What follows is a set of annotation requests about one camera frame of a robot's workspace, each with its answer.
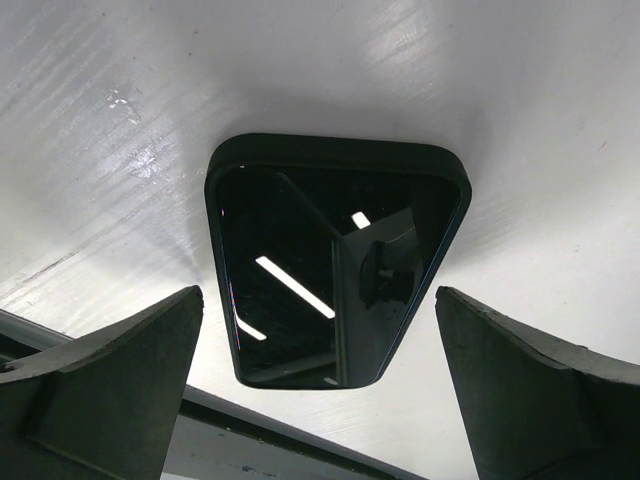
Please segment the black smartphone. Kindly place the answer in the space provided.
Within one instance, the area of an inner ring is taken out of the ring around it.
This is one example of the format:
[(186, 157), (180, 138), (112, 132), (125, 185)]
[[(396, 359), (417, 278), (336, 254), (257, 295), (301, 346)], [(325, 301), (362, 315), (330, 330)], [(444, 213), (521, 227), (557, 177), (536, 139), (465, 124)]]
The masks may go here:
[(274, 133), (222, 142), (204, 196), (238, 381), (378, 381), (471, 194), (462, 161), (436, 145)]

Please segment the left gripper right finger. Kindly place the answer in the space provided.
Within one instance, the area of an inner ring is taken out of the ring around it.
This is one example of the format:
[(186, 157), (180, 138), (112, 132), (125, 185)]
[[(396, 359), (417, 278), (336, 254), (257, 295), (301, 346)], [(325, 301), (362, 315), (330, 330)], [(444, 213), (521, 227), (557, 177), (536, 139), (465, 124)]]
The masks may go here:
[(639, 368), (451, 287), (436, 316), (482, 479), (636, 479)]

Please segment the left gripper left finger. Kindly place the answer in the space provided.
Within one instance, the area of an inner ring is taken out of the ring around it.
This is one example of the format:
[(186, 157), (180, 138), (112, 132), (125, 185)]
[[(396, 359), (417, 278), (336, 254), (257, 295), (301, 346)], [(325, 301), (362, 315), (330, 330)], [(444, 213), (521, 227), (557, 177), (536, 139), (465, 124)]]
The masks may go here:
[(160, 478), (203, 319), (186, 287), (1, 367), (4, 479)]

